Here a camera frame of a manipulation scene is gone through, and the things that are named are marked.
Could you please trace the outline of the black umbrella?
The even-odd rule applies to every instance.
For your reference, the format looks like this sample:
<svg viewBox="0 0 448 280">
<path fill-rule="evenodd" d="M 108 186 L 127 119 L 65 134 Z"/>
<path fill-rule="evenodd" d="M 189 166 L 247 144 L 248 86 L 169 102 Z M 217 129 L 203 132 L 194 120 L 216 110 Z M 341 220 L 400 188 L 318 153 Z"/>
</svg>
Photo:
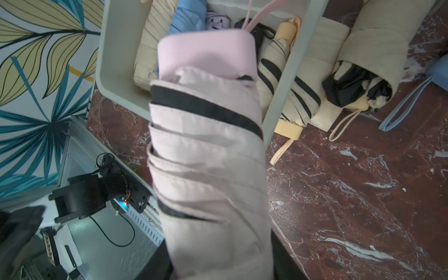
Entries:
<svg viewBox="0 0 448 280">
<path fill-rule="evenodd" d="M 256 54 L 259 56 L 259 51 L 264 43 L 264 39 L 272 40 L 275 37 L 276 31 L 269 26 L 258 23 L 251 31 L 251 34 L 255 39 Z"/>
</svg>

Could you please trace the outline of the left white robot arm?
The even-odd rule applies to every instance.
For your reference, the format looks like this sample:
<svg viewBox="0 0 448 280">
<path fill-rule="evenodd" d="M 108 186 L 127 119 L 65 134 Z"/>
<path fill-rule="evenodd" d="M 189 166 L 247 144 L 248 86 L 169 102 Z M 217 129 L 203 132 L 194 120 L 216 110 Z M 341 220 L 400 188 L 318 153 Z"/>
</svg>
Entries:
<svg viewBox="0 0 448 280">
<path fill-rule="evenodd" d="M 84 219 L 105 208 L 118 196 L 131 193 L 124 173 L 98 177 L 95 172 L 70 178 L 35 206 L 18 204 L 1 209 L 1 279 L 10 280 L 22 262 L 21 254 L 45 218 L 56 224 Z"/>
</svg>

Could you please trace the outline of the beige plastic storage box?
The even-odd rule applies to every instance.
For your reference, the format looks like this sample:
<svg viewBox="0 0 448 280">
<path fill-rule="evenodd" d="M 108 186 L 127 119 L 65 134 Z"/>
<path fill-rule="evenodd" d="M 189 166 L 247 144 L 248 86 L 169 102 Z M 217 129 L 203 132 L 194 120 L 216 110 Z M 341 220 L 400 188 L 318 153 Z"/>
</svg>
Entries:
<svg viewBox="0 0 448 280">
<path fill-rule="evenodd" d="M 296 72 L 327 4 L 327 1 L 319 0 L 288 1 L 262 20 L 263 24 L 270 26 L 277 26 L 283 19 L 294 16 L 302 21 L 301 31 L 262 123 L 265 146 L 271 141 Z M 134 85 L 133 74 L 142 29 L 150 8 L 150 4 L 140 1 L 105 2 L 96 67 L 96 83 L 100 93 L 146 120 L 151 119 L 150 94 Z"/>
</svg>

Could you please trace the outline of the pink umbrella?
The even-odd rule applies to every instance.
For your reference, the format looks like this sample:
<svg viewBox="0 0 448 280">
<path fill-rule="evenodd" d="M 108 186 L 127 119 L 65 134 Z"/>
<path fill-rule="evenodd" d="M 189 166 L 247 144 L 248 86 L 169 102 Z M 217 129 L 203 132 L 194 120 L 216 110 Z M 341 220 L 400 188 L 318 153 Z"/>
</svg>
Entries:
<svg viewBox="0 0 448 280">
<path fill-rule="evenodd" d="M 178 280 L 272 280 L 264 134 L 251 32 L 169 33 L 150 84 L 148 166 Z"/>
</svg>

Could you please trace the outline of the tan umbrella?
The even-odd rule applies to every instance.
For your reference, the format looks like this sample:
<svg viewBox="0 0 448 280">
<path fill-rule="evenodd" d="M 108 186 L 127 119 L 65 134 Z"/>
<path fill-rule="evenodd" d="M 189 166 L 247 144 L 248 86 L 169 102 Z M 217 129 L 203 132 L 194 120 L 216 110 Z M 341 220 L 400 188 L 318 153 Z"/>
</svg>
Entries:
<svg viewBox="0 0 448 280">
<path fill-rule="evenodd" d="M 141 41 L 134 63 L 134 84 L 149 91 L 151 82 L 158 79 L 158 43 L 168 35 L 177 8 L 177 1 L 152 1 L 142 29 Z"/>
</svg>

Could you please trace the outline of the lavender umbrella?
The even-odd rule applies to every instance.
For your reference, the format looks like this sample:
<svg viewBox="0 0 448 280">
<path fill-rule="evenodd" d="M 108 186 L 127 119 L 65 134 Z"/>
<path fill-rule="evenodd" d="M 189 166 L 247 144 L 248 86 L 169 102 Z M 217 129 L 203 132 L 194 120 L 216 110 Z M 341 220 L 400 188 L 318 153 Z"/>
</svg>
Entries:
<svg viewBox="0 0 448 280">
<path fill-rule="evenodd" d="M 217 12 L 208 11 L 205 17 L 206 30 L 222 30 L 231 28 L 231 19 Z"/>
</svg>

